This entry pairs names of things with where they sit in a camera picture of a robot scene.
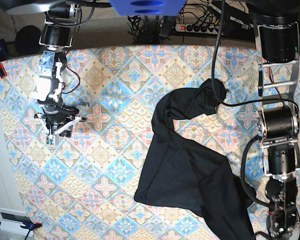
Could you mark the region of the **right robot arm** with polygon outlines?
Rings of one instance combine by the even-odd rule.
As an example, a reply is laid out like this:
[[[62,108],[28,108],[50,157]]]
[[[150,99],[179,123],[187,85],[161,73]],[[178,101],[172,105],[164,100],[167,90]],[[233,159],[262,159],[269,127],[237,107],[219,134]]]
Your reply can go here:
[[[82,7],[89,7],[91,18],[97,2],[86,0],[0,0],[0,8],[10,15],[44,13],[39,44],[45,47],[39,64],[39,77],[33,92],[42,113],[34,117],[44,128],[44,143],[55,146],[60,137],[71,137],[73,126],[85,119],[76,107],[64,103],[66,83],[62,71],[67,68],[65,49],[73,45],[82,20]]]

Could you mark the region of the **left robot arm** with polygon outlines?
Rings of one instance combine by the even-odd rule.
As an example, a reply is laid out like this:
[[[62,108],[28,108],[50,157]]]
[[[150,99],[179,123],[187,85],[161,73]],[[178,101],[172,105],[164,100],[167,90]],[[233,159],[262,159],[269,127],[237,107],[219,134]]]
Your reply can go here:
[[[294,100],[299,80],[300,0],[248,0],[246,6],[253,22],[256,50],[259,53],[257,135],[246,145],[241,160],[240,181],[245,192],[247,155],[258,142],[263,172],[269,178],[265,196],[249,198],[268,209],[267,240],[298,240],[300,214],[297,208],[298,186],[295,171],[300,169],[299,106]]]

